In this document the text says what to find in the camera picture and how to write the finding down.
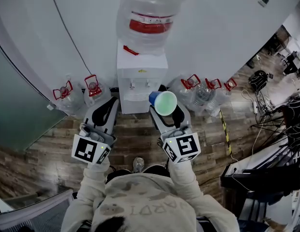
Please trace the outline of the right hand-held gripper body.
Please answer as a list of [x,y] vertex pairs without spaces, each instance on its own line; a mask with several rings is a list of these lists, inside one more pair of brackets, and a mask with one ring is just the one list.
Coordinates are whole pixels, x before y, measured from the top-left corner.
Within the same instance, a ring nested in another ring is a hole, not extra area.
[[161,140],[162,149],[172,163],[191,161],[201,153],[198,134],[189,126],[165,132]]

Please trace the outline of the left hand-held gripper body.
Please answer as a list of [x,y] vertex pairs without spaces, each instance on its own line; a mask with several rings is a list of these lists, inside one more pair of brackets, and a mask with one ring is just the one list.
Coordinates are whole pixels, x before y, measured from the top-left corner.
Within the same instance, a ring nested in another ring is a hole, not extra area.
[[81,123],[79,134],[74,135],[71,156],[91,165],[102,164],[115,142],[115,136]]

